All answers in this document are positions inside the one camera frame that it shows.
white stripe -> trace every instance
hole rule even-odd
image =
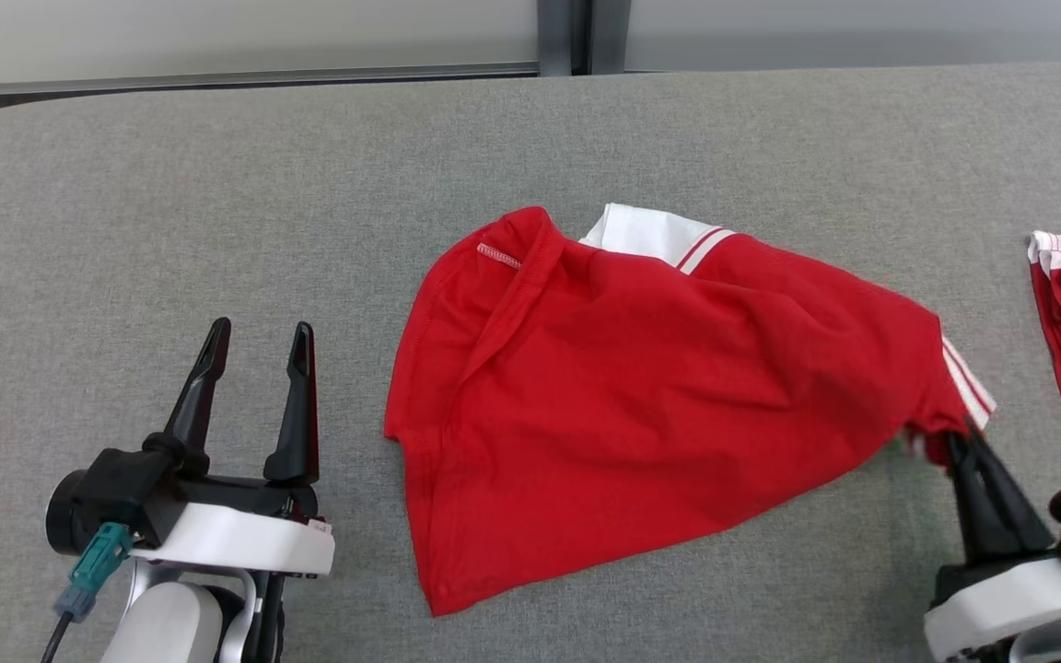
[[[951,353],[953,359],[956,360],[956,364],[959,364],[960,368],[964,369],[964,374],[968,374],[968,381],[970,385],[972,385],[973,389],[976,390],[976,394],[980,396],[981,401],[985,401],[987,406],[989,406],[989,412],[990,413],[996,412],[997,401],[993,400],[993,395],[989,392],[989,389],[986,389],[985,385],[981,385],[980,381],[977,381],[976,373],[973,373],[973,369],[969,368],[969,365],[964,361],[964,357],[960,356],[960,352],[956,352],[956,348],[953,346],[952,341],[949,341],[947,336],[943,335],[940,335],[939,339],[943,341],[944,348],[947,350],[947,353]]]
[[[696,245],[698,245],[698,243],[702,240],[707,240],[711,234],[715,234],[715,232],[720,230],[723,230],[721,226],[708,227],[707,232],[702,232],[702,234],[699,234],[698,238],[695,238],[694,242],[686,245],[686,250],[682,252],[682,256],[679,257],[678,261],[674,263],[674,266],[681,267],[681,265],[694,260],[695,257],[691,254],[692,248],[696,247]]]
[[[691,256],[690,260],[686,260],[686,264],[681,265],[682,274],[691,274],[695,272],[698,267],[698,263],[702,262],[702,259],[707,257],[708,252],[711,252],[711,248],[715,247],[715,244],[731,238],[734,232],[726,229],[726,227],[720,227],[720,229],[712,232],[711,235],[702,243],[698,250],[695,250]]]
[[[976,395],[973,394],[972,387],[969,386],[969,383],[964,381],[963,374],[960,373],[960,366],[956,365],[956,362],[953,361],[952,355],[949,355],[946,349],[944,351],[944,364],[947,364],[947,372],[953,377],[956,390],[960,391],[960,399],[964,402],[964,409],[973,417],[977,429],[985,431],[986,424],[989,423],[989,413],[980,406],[980,401],[976,400]]]

stitching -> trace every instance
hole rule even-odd
[[[400,388],[403,389],[403,394],[401,394],[401,399],[403,400],[404,421],[407,420],[408,412],[412,411],[412,400],[414,398],[414,394],[412,390],[412,383],[416,379],[416,360],[415,360],[416,351],[418,348],[423,347],[424,335],[427,334],[427,332],[429,332],[431,324],[433,324],[433,310],[439,304],[439,295],[441,295],[441,291],[445,290],[445,286],[448,284],[450,279],[456,276],[456,274],[460,272],[460,269],[463,269],[464,267],[465,267],[464,263],[453,265],[453,268],[450,269],[450,273],[446,274],[446,276],[441,278],[441,280],[436,282],[436,285],[434,286],[433,291],[431,291],[430,294],[429,308],[427,308],[425,311],[421,311],[421,314],[423,314],[423,319],[420,322],[420,331],[416,333],[416,337],[413,338],[413,344],[412,344],[412,347],[415,348],[413,349],[413,359],[408,363],[408,370],[405,372],[403,377],[403,382],[401,382],[400,385]],[[420,297],[420,293],[418,293],[418,291],[416,293],[416,297],[417,298]],[[403,344],[402,336],[400,338],[400,344]],[[395,439],[403,442],[403,440],[401,440],[400,438],[399,431],[396,431]]]
[[[522,268],[522,263],[518,259],[514,259],[497,248],[490,247],[489,244],[477,244],[477,252],[487,257],[489,260],[495,260],[502,264],[509,265],[514,268]]]

red shirt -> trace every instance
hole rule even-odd
[[[721,533],[993,406],[934,314],[842,269],[636,207],[574,242],[528,207],[431,269],[384,433],[446,614]]]

metal frame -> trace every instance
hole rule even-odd
[[[363,67],[347,68],[346,70],[156,75],[143,76],[142,78],[1,83],[0,95],[121,92],[134,91],[134,89],[173,89],[178,87],[279,87],[279,85],[383,83],[383,81],[514,78],[514,76],[535,75],[538,71],[538,63],[495,63],[421,67]]]
[[[589,73],[625,72],[631,0],[590,0]]]
[[[514,78],[528,75],[622,73],[628,39],[630,0],[536,0],[539,18],[539,62],[417,67],[362,67],[345,70],[302,70],[182,74],[89,81],[37,81],[0,84],[5,95],[74,95],[135,89],[181,87],[278,87],[383,81]]]

teal connector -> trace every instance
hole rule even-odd
[[[97,536],[81,554],[81,560],[72,566],[71,574],[68,574],[71,583],[59,595],[59,599],[55,600],[55,613],[62,617],[65,613],[71,614],[71,620],[76,625],[84,622],[93,605],[97,605],[97,592],[101,591],[102,585],[114,575],[114,571],[125,562],[131,549],[134,549],[134,539],[129,537],[125,525],[101,525],[101,529],[97,529]]]

